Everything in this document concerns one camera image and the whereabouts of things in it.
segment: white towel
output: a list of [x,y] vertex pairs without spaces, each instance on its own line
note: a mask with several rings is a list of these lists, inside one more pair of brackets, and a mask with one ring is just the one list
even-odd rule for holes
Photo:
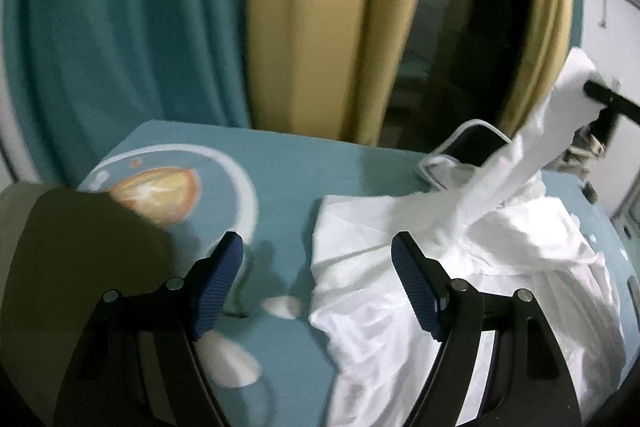
[[[522,191],[602,105],[582,93],[593,65],[572,50],[552,92],[513,141],[462,188],[402,198],[328,196],[314,232],[310,321],[339,368],[329,426],[401,426],[440,346],[418,325],[390,258],[401,230],[478,290],[536,295],[567,361],[583,420],[615,391],[625,353],[604,258],[556,198]],[[476,416],[492,340],[482,336],[458,423]]]

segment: white fabric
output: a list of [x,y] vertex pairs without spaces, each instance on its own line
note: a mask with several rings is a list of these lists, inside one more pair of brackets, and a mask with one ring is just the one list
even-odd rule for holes
[[451,136],[449,136],[436,149],[425,156],[417,166],[418,175],[427,180],[435,188],[449,190],[450,188],[462,187],[473,176],[476,168],[473,165],[460,163],[456,158],[442,154],[470,127],[482,125],[492,130],[506,143],[511,140],[500,130],[484,120],[468,120],[460,125]]
[[22,136],[20,124],[18,124],[15,109],[11,102],[4,62],[3,19],[4,0],[0,0],[0,140],[7,155],[5,160],[11,163],[16,176],[18,176],[16,181],[40,183],[40,176]]
[[[560,200],[540,196],[536,183],[521,188],[570,144],[575,129],[597,118],[602,106],[582,93],[593,70],[572,50],[526,126],[462,188],[325,198],[314,232],[310,321],[328,334],[340,368],[327,425],[401,426],[438,350],[420,329],[391,263],[390,241],[401,230],[451,277],[480,291],[532,290],[567,361],[583,419],[615,391],[625,353],[604,258]],[[490,335],[483,334],[459,423],[476,416],[491,351]]]

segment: blue gripper pad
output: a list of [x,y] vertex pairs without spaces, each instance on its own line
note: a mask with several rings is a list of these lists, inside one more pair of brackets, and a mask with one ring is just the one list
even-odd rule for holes
[[226,232],[213,252],[193,264],[185,277],[191,334],[199,340],[213,329],[236,279],[244,246],[236,232]]
[[[444,284],[449,280],[440,263],[425,259],[418,245],[408,232],[400,232],[391,241],[391,261],[404,287],[409,302],[414,309],[420,327],[431,333],[434,340],[441,342],[444,336],[442,311],[448,301]],[[429,271],[445,280],[430,281]]]

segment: white wall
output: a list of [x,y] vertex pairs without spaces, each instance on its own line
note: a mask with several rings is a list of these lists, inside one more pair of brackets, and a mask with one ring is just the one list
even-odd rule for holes
[[[640,10],[625,0],[607,0],[607,27],[600,28],[602,0],[584,0],[582,48],[620,93],[640,103]],[[589,180],[598,203],[613,214],[640,169],[640,127],[621,118],[605,158],[591,164]]]

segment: yellow curtain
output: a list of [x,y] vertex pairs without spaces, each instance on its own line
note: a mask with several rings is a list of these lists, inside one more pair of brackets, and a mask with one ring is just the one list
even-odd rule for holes
[[569,47],[572,11],[573,0],[533,0],[516,78],[498,122],[508,136],[556,81]]
[[260,129],[375,143],[417,0],[247,0]]

